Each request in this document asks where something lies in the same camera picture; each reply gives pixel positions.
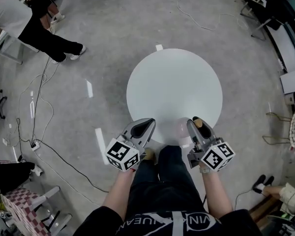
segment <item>white round table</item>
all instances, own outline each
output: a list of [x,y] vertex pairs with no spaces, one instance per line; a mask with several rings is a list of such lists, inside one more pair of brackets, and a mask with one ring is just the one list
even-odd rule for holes
[[150,54],[133,70],[127,104],[133,120],[154,118],[157,142],[178,145],[177,120],[198,116],[211,127],[222,110],[222,88],[212,67],[180,49]]

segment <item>black shirt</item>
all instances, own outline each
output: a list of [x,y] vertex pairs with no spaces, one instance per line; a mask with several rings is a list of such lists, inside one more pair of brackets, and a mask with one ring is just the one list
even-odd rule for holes
[[219,220],[205,211],[166,211],[137,214],[125,222],[108,207],[94,210],[74,236],[193,236],[244,235],[261,236],[247,210],[237,210]]

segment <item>person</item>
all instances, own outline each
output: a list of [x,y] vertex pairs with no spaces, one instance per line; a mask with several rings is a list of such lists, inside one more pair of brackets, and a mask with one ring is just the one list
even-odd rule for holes
[[295,214],[295,188],[289,183],[286,183],[285,186],[269,186],[269,182],[272,183],[274,177],[270,177],[266,183],[265,179],[266,176],[261,175],[253,184],[252,190],[256,193],[265,196],[271,195],[272,197],[281,200],[286,204],[289,212]]
[[30,162],[0,163],[0,194],[5,195],[18,188],[30,177],[31,172],[37,176],[41,176],[43,173],[41,168]]
[[45,52],[52,58],[53,64],[65,61],[65,53],[72,54],[70,59],[76,60],[86,50],[84,45],[68,41],[44,29],[39,18],[19,0],[0,0],[0,34],[2,30]]
[[133,181],[133,170],[119,172],[103,205],[74,236],[89,235],[94,229],[106,236],[261,235],[247,210],[233,211],[217,172],[200,165],[206,212],[180,147],[163,148],[157,165],[154,153],[149,149],[146,153]]
[[[65,18],[51,0],[27,0],[27,4],[33,10],[33,14],[40,18],[43,27],[50,32],[52,31],[51,25]],[[51,22],[49,22],[48,12],[53,16]]]

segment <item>black sleeve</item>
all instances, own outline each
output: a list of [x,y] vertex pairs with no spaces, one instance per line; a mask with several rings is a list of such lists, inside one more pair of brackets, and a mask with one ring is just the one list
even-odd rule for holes
[[220,218],[227,231],[232,235],[262,236],[258,226],[245,209],[232,211]]
[[121,217],[115,211],[106,206],[94,210],[77,229],[73,236],[90,235],[96,230],[103,235],[116,235],[119,226],[123,223]]

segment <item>white shirt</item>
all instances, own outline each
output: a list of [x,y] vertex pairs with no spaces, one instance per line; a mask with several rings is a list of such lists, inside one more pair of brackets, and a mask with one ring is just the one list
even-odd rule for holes
[[32,11],[18,0],[0,0],[0,28],[18,38],[30,21]]

